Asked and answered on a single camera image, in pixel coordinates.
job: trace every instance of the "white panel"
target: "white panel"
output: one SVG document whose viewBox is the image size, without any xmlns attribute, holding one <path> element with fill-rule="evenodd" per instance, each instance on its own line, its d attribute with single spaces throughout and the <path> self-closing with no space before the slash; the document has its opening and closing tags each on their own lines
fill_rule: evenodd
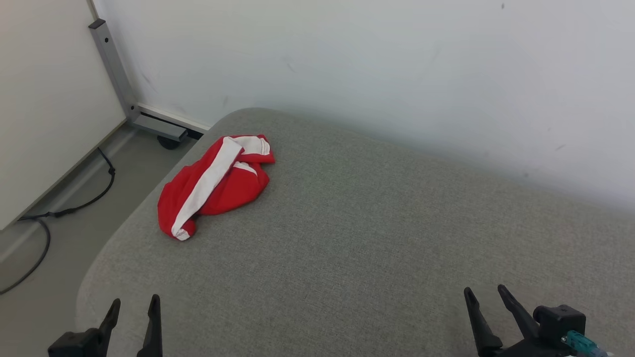
<svg viewBox="0 0 635 357">
<path fill-rule="evenodd" d="M 139 100 L 338 118 L 635 208 L 632 0 L 97 0 Z"/>
<path fill-rule="evenodd" d="M 0 4 L 0 229 L 125 119 L 86 0 Z"/>
</svg>

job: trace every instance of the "black wheel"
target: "black wheel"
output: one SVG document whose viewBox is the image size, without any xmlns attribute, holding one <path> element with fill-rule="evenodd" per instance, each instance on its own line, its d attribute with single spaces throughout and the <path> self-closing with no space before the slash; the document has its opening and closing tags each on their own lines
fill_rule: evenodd
<svg viewBox="0 0 635 357">
<path fill-rule="evenodd" d="M 168 139 L 162 136 L 157 136 L 157 140 L 159 141 L 159 144 L 161 144 L 161 146 L 163 146 L 167 150 L 174 150 L 181 144 L 176 140 Z"/>
</svg>

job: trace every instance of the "metal bracket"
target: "metal bracket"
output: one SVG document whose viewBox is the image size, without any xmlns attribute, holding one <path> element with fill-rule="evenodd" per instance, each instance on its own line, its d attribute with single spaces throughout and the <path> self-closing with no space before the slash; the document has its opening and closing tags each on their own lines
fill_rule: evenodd
<svg viewBox="0 0 635 357">
<path fill-rule="evenodd" d="M 141 115 L 140 108 L 137 105 L 137 98 L 130 86 L 106 21 L 98 18 L 88 28 L 104 61 L 104 66 L 117 93 L 119 103 L 126 114 L 128 123 L 156 135 L 181 141 L 187 135 L 185 128 Z"/>
</svg>

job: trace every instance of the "red cloth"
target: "red cloth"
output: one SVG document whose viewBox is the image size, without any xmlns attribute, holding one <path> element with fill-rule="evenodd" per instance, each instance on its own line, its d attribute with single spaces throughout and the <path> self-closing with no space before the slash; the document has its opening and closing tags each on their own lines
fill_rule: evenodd
<svg viewBox="0 0 635 357">
<path fill-rule="evenodd" d="M 219 215 L 258 198 L 269 183 L 260 164 L 274 162 L 264 135 L 218 139 L 163 187 L 159 227 L 172 238 L 186 240 L 196 231 L 195 215 Z"/>
</svg>

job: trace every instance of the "black cable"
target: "black cable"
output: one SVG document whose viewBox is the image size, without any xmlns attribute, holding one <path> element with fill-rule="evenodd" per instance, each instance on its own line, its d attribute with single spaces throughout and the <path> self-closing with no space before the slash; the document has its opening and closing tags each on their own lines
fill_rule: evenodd
<svg viewBox="0 0 635 357">
<path fill-rule="evenodd" d="M 68 208 L 66 210 L 62 210 L 62 211 L 59 211 L 59 212 L 46 212 L 46 213 L 41 214 L 41 215 L 24 216 L 24 217 L 21 217 L 20 219 L 18 219 L 18 221 L 20 221 L 20 220 L 35 220 L 37 223 L 39 223 L 42 226 L 42 228 L 44 228 L 44 231 L 46 233 L 46 246 L 44 247 L 44 251 L 40 255 L 40 258 L 33 265 L 33 267 L 31 267 L 31 269 L 29 269 L 29 271 L 27 271 L 26 274 L 24 274 L 20 279 L 18 279 L 18 281 L 13 283 L 8 288 L 6 288 L 4 290 L 1 290 L 0 291 L 0 295 L 6 294 L 11 289 L 15 288 L 21 282 L 23 282 L 24 279 L 28 278 L 29 275 L 31 275 L 31 273 L 33 273 L 37 269 L 37 267 L 40 265 L 42 260 L 44 260 L 44 257 L 46 256 L 46 253 L 48 253 L 48 247 L 51 245 L 51 231 L 48 229 L 48 226 L 46 225 L 46 223 L 44 223 L 44 221 L 42 221 L 40 218 L 51 217 L 51 216 L 55 217 L 55 218 L 59 218 L 59 217 L 65 216 L 67 214 L 73 213 L 73 212 L 75 212 L 77 210 L 80 210 L 80 209 L 82 209 L 82 208 L 84 208 L 86 206 L 90 206 L 93 203 L 97 202 L 100 198 L 102 198 L 106 194 L 106 192 L 108 192 L 108 190 L 110 190 L 110 188 L 112 187 L 112 183 L 115 181 L 115 168 L 113 167 L 113 165 L 110 162 L 110 160 L 108 160 L 108 158 L 106 157 L 106 155 L 102 152 L 102 150 L 100 148 L 97 148 L 97 151 L 99 151 L 99 153 L 102 155 L 104 160 L 106 160 L 106 163 L 108 163 L 108 166 L 110 167 L 108 169 L 108 173 L 110 174 L 110 183 L 108 184 L 108 187 L 106 187 L 106 189 L 102 193 L 100 193 L 97 197 L 91 199 L 90 201 L 86 202 L 85 204 L 83 204 L 81 206 L 77 206 L 77 207 L 74 207 L 74 208 Z"/>
</svg>

